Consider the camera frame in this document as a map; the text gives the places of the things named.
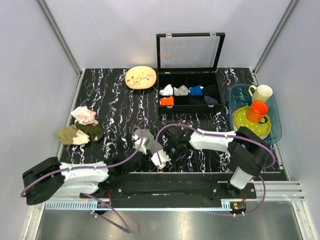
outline transparent basket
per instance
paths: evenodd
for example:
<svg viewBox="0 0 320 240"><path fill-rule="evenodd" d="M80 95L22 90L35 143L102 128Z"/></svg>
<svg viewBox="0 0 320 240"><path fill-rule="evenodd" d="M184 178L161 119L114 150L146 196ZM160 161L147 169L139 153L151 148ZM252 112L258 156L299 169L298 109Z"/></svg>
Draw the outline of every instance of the transparent basket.
<svg viewBox="0 0 320 240"><path fill-rule="evenodd" d="M244 106L250 106L251 105L251 96L249 94L249 87L251 84L235 84L230 87L228 99L229 99L229 120L230 120L230 127L231 130L234 131L234 122L232 114L244 107ZM266 104L269 107L268 116L271 121L271 130L269 135L264 139L264 141L267 144L275 144L278 142L282 136L282 129L281 129L281 123L278 113L278 107L275 95L273 94Z"/></svg>

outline pink cloth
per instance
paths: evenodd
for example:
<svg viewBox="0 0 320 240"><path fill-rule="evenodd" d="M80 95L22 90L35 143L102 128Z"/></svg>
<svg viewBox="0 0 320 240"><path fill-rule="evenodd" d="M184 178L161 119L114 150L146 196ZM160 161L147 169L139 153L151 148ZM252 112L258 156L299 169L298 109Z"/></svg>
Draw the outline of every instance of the pink cloth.
<svg viewBox="0 0 320 240"><path fill-rule="evenodd" d="M96 119L96 112L89 110L87 106L78 106L71 115L82 125L93 124Z"/></svg>

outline clear acrylic lid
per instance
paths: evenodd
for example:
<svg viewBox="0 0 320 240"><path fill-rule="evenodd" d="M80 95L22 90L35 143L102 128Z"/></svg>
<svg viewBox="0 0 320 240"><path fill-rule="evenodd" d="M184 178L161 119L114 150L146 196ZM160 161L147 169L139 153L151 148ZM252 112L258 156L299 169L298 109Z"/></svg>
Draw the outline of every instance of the clear acrylic lid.
<svg viewBox="0 0 320 240"><path fill-rule="evenodd" d="M224 33L157 34L158 71L216 71Z"/></svg>

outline steel floor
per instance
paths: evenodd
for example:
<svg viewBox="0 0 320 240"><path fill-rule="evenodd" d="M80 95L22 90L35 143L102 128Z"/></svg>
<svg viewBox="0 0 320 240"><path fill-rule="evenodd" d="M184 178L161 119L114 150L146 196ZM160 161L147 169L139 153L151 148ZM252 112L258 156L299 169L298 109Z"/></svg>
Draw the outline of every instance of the steel floor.
<svg viewBox="0 0 320 240"><path fill-rule="evenodd" d="M256 202L248 203L248 210ZM120 213L132 233L94 218L89 211L45 210L37 240L302 240L290 202L265 202L245 217L209 212L126 211ZM112 212L105 217L120 221Z"/></svg>

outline black marble tabletop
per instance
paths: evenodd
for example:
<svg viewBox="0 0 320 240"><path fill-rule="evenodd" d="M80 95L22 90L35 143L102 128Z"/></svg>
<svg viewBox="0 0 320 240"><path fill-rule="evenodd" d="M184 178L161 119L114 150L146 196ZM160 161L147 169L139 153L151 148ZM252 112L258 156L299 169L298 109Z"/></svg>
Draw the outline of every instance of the black marble tabletop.
<svg viewBox="0 0 320 240"><path fill-rule="evenodd" d="M131 129L139 126L149 129L155 136L160 128L170 123L188 124L207 131L230 131L228 91L234 84L253 84L249 68L219 68L218 84L222 86L223 108L220 112L200 117L198 114L172 114L157 116L158 93L155 87L131 90L124 77L129 69L86 69L76 100L76 107L87 106L96 112L96 119L103 128L104 137L85 145L64 146L61 161L89 164L104 161L118 153L133 149ZM173 165L167 164L162 172L229 172L228 153L214 150L188 150ZM278 171L276 163L271 172ZM159 171L152 162L144 172Z"/></svg>

